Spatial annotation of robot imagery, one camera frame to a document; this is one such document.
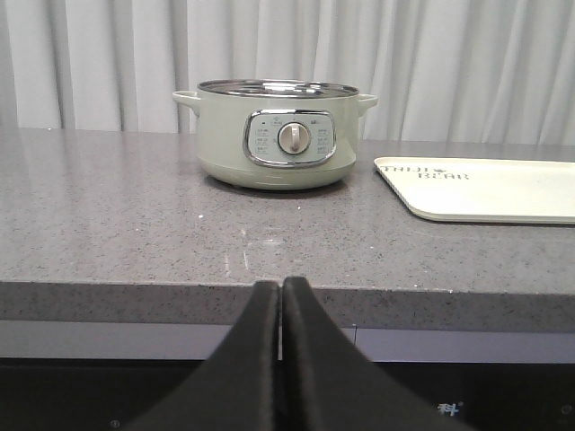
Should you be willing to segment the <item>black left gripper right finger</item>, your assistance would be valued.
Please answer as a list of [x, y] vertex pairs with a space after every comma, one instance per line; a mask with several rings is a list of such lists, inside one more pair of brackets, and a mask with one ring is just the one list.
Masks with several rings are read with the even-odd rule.
[[282, 287], [282, 354], [295, 430], [460, 430], [463, 425], [370, 362], [303, 277]]

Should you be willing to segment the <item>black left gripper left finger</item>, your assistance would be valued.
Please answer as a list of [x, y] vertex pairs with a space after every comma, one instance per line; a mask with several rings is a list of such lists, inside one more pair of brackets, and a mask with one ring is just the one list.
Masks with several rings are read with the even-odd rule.
[[259, 281], [213, 354], [128, 430], [272, 430], [279, 285]]

